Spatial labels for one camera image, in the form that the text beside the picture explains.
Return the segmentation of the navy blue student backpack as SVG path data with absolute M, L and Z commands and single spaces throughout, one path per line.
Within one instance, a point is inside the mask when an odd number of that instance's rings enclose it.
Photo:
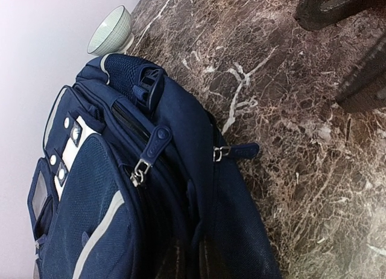
M 280 278 L 230 145 L 149 60 L 107 54 L 60 90 L 28 209 L 35 278 Z

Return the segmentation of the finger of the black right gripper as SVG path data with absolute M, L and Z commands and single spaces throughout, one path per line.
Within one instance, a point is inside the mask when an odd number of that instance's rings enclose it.
M 321 30 L 385 0 L 299 0 L 295 20 L 305 30 Z
M 336 101 L 341 103 L 368 87 L 385 72 L 385 33 L 345 76 Z

